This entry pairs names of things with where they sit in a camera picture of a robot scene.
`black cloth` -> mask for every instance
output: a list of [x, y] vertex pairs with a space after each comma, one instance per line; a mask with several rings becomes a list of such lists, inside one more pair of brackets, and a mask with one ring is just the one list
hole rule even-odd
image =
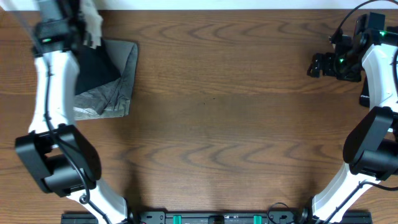
[[79, 53], [80, 74], [76, 82], [75, 95], [113, 82], [120, 78], [120, 71], [114, 66], [101, 39], [96, 49], [84, 46]]
[[359, 97], [359, 104], [365, 107], [370, 107], [371, 104], [367, 77], [365, 77], [365, 81], [363, 82], [362, 93]]

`white backdrop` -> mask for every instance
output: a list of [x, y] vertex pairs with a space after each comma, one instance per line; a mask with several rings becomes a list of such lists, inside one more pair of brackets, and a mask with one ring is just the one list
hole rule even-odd
[[[17, 10], [36, 10], [35, 0], [0, 0]], [[110, 10], [217, 10], [217, 9], [352, 9], [365, 0], [94, 0], [98, 9]], [[372, 2], [364, 9], [398, 9], [390, 2]]]

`robotic arm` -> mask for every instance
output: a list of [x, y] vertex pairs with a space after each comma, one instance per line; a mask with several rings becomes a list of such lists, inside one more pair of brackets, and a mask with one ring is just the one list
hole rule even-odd
[[[54, 192], [82, 204], [100, 224], [194, 224], [206, 220], [210, 224], [223, 224], [232, 218], [236, 224], [250, 223], [248, 218], [252, 218], [254, 224], [263, 224], [268, 223], [266, 219], [274, 223], [277, 216], [280, 223], [294, 219], [284, 212], [273, 212], [270, 217], [265, 213], [217, 217], [207, 213], [160, 212], [156, 213], [159, 220], [150, 220], [155, 215], [140, 218], [132, 215], [126, 200], [101, 178], [101, 163], [95, 148], [75, 127], [72, 109], [79, 74], [77, 58], [82, 43], [86, 42], [83, 36], [90, 21], [80, 15], [84, 2], [92, 4], [89, 0], [39, 1], [42, 22], [35, 29], [38, 44], [34, 48], [39, 82], [36, 108], [29, 134], [16, 139], [16, 152], [37, 185], [45, 193]], [[295, 219], [296, 223], [340, 222], [345, 211], [367, 189], [398, 173], [398, 143], [384, 139], [389, 129], [398, 130], [397, 77], [392, 69], [396, 66], [392, 56], [397, 50], [398, 35], [383, 31], [384, 16], [380, 14], [360, 17], [358, 24], [353, 40], [342, 32], [334, 35], [335, 53], [316, 54], [308, 74], [319, 77], [323, 70], [324, 75], [358, 82], [364, 68], [369, 80], [371, 111], [348, 136], [344, 146], [345, 163], [340, 171], [324, 191], [311, 198], [301, 217]], [[50, 124], [44, 119], [46, 112], [51, 118]], [[46, 156], [57, 145], [62, 146], [63, 154]], [[82, 200], [87, 192], [90, 200]]]

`wood grain surface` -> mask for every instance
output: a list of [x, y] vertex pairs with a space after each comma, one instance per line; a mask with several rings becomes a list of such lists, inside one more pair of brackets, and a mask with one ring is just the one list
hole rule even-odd
[[[103, 177], [136, 209], [301, 207], [337, 173], [368, 109], [363, 83], [306, 76], [348, 11], [104, 11], [103, 35], [139, 44], [130, 115], [79, 121]], [[353, 14], [344, 30], [352, 34]], [[397, 11], [379, 11], [397, 25]], [[31, 25], [38, 14], [24, 13]], [[83, 207], [43, 194], [14, 152], [35, 104], [31, 42], [0, 12], [0, 222], [59, 223]], [[398, 185], [391, 177], [385, 185]], [[353, 206], [398, 223], [398, 194], [371, 189]]]

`green marking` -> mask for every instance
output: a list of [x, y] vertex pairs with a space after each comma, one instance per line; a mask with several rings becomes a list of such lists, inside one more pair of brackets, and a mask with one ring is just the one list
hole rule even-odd
[[173, 224], [181, 224], [181, 215], [173, 216]]
[[254, 216], [254, 224], [262, 224], [262, 217], [260, 215]]

